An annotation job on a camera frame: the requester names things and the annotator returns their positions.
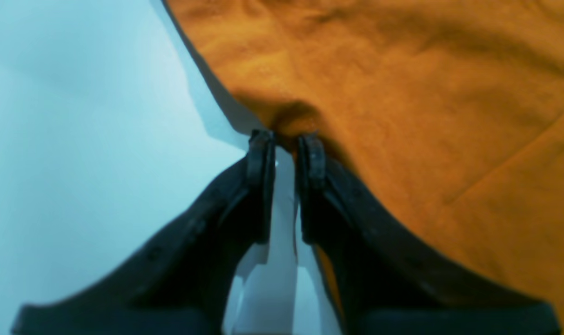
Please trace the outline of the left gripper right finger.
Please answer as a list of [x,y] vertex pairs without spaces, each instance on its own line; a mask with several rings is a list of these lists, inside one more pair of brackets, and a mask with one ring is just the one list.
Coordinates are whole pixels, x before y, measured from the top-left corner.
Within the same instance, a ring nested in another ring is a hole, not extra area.
[[417,238],[316,135],[298,140],[302,235],[331,261],[349,335],[558,335],[552,306]]

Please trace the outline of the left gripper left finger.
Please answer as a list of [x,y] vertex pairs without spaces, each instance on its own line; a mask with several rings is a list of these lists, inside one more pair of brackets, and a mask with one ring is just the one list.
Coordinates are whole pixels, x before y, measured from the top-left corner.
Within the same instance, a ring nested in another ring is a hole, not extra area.
[[246,156],[191,206],[90,288],[25,305],[14,335],[220,335],[236,268],[269,241],[273,132],[253,131]]

